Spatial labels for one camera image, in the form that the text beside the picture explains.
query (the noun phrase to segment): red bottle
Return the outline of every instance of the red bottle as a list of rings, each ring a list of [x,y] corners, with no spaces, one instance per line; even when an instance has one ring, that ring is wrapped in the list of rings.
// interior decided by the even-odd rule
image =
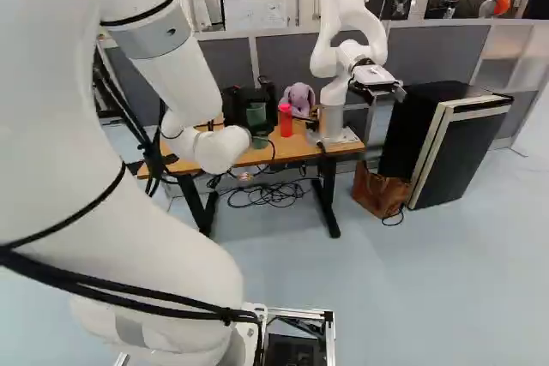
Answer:
[[[278,106],[278,110],[281,113],[281,136],[290,137],[292,131],[292,105],[289,103],[282,103]]]

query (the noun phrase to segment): desk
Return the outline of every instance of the desk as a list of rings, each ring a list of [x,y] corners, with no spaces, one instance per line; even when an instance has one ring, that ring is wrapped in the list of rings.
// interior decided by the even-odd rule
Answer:
[[[323,156],[322,151],[318,147],[312,146],[307,141],[305,137],[305,122],[299,120],[293,121],[292,136],[282,137],[279,127],[276,126],[268,138],[274,143],[274,147],[276,148],[274,159],[273,148],[270,145],[259,150],[251,148],[238,159],[234,167],[285,164],[294,161],[321,158],[319,168],[323,176],[323,182],[321,182],[319,178],[316,178],[311,181],[311,185],[322,210],[326,225],[328,226],[330,236],[339,237],[341,235],[340,228],[337,224],[334,211],[332,210],[337,156],[364,152],[364,143],[362,141],[356,141],[330,145],[326,148],[326,156]],[[160,149],[164,156],[172,153],[163,141],[160,143]],[[179,186],[183,191],[185,200],[187,200],[187,203],[189,204],[189,209],[200,232],[209,237],[212,231],[215,207],[219,200],[219,193],[216,191],[211,192],[208,196],[206,207],[204,207],[191,176],[191,173],[196,173],[201,170],[200,166],[195,162],[180,159],[177,162],[168,165],[167,168],[172,174],[177,175]],[[146,165],[143,165],[141,169],[139,169],[137,178],[148,178],[148,169]]]

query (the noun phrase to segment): black strap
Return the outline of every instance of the black strap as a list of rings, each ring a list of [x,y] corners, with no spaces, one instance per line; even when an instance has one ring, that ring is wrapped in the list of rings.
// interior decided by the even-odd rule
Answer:
[[[117,177],[112,181],[109,187],[106,188],[103,191],[103,193],[97,196],[94,200],[90,201],[85,207],[80,209],[78,212],[71,214],[67,219],[62,220],[61,222],[53,226],[50,226],[47,229],[44,229],[43,231],[39,231],[38,233],[34,233],[33,235],[29,235],[27,237],[14,240],[13,242],[8,242],[0,245],[0,253],[3,253],[4,250],[13,250],[27,243],[36,242],[37,240],[40,240],[46,236],[50,236],[53,233],[61,231],[68,225],[72,225],[78,219],[82,218],[84,215],[94,210],[102,201],[104,201],[107,197],[109,197],[109,195],[114,191],[114,189],[122,181],[122,178],[124,177],[125,172],[126,172],[126,165],[123,162]]]
[[[167,8],[170,4],[172,4],[173,0],[165,0],[158,6],[154,6],[152,9],[147,10],[146,12],[140,13],[139,15],[126,17],[124,19],[120,19],[118,21],[101,21],[101,26],[104,27],[113,27],[113,26],[123,26],[128,25],[130,23],[135,23],[136,21],[142,21],[143,19],[147,19],[150,16],[156,15],[161,10]]]
[[[222,321],[226,326],[229,326],[231,322],[256,324],[258,334],[254,364],[259,366],[262,356],[262,322],[254,312],[241,309],[222,308],[221,306],[201,302],[190,297],[183,297],[163,291],[153,291],[144,287],[125,285],[112,280],[99,279],[86,274],[71,272],[69,270],[54,267],[40,261],[35,261],[14,251],[15,248],[19,248],[25,244],[40,240],[53,233],[61,231],[63,228],[71,225],[87,213],[94,210],[120,184],[122,178],[124,177],[125,170],[126,165],[122,163],[120,172],[109,187],[106,188],[95,200],[91,201],[78,212],[70,215],[67,219],[64,219],[62,222],[59,222],[43,231],[24,237],[23,239],[18,239],[10,243],[0,245],[0,266],[6,267],[12,272],[36,280],[44,285],[49,285],[77,296],[86,297],[95,301],[108,303],[127,309],[137,310],[150,315],[158,315],[176,319]],[[183,304],[185,306],[190,306],[203,311],[167,308],[150,303],[144,303],[133,298],[119,296],[117,293],[123,293],[124,295],[133,297],[146,297],[162,302]]]

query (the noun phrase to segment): stuffed animal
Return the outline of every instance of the stuffed animal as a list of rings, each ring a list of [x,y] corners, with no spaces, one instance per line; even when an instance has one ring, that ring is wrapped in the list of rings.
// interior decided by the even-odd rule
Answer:
[[[308,118],[311,107],[315,105],[315,93],[309,85],[298,82],[286,88],[281,103],[292,105],[293,116]]]

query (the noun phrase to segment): robot base stand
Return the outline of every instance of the robot base stand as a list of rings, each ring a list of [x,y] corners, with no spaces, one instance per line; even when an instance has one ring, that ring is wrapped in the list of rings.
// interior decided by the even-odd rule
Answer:
[[[334,312],[267,309],[252,303],[245,303],[243,309],[255,311],[262,320],[264,366],[335,366]],[[233,366],[248,366],[253,363],[256,350],[256,330],[244,323],[238,324],[236,330],[244,340],[247,360]],[[120,353],[113,366],[127,366],[129,362],[130,355]]]
[[[264,366],[335,366],[334,312],[272,308],[268,317]]]

